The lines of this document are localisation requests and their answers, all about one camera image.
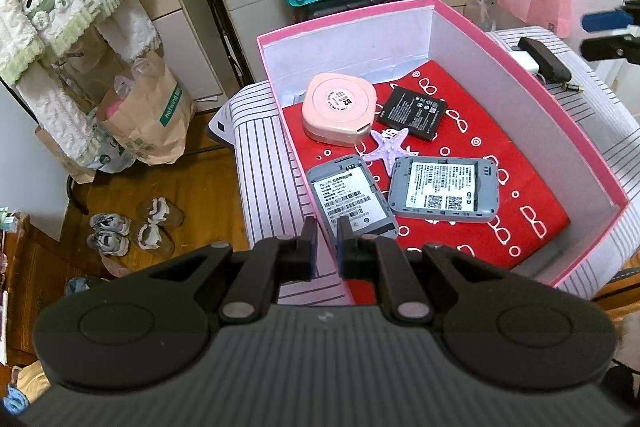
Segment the red cloth with white pattern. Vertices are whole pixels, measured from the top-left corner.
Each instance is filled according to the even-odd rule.
[[[446,71],[430,60],[401,80],[376,84],[378,104],[384,104],[393,87],[426,92],[447,101],[447,114],[432,142],[409,136],[402,146],[420,156],[489,158],[498,165],[500,207],[490,223],[454,223],[398,218],[403,248],[420,248],[424,243],[444,243],[472,253],[495,266],[512,268],[551,241],[569,218],[534,168],[509,137]],[[284,109],[284,118],[298,152],[303,171],[326,161],[353,153],[371,152],[377,145],[370,137],[364,147],[338,147],[311,140],[302,125],[302,104]],[[386,126],[374,122],[376,131]],[[378,160],[369,170],[382,191],[389,188],[385,166]]]

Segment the white label sticker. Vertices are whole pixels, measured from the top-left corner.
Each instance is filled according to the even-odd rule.
[[[339,217],[349,216],[353,232],[387,217],[362,167],[316,182],[314,190],[334,235]]]
[[[353,93],[347,89],[333,89],[326,96],[329,107],[336,111],[346,111],[353,103]]]
[[[476,166],[414,162],[406,206],[473,212]]]

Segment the gray electronic device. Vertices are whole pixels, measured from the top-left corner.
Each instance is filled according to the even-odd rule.
[[[317,165],[306,173],[306,179],[318,206],[318,218],[334,247],[341,216],[349,216],[358,235],[398,237],[398,221],[360,156],[351,154]]]
[[[388,202],[400,217],[487,223],[500,203],[498,169],[492,161],[476,158],[399,158]]]

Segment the yellow cloth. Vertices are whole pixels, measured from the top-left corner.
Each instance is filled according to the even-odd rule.
[[[44,374],[42,364],[38,360],[20,370],[18,382],[15,386],[18,391],[21,391],[27,397],[29,403],[33,403],[51,387],[51,384]]]

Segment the green label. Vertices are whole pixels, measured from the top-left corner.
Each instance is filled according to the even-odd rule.
[[[160,123],[162,127],[166,127],[171,120],[171,117],[174,115],[175,108],[178,107],[178,102],[180,102],[180,97],[182,96],[182,88],[180,86],[175,86],[174,92],[171,93],[169,97],[169,102],[167,102],[164,111],[162,112],[162,116],[160,117]]]

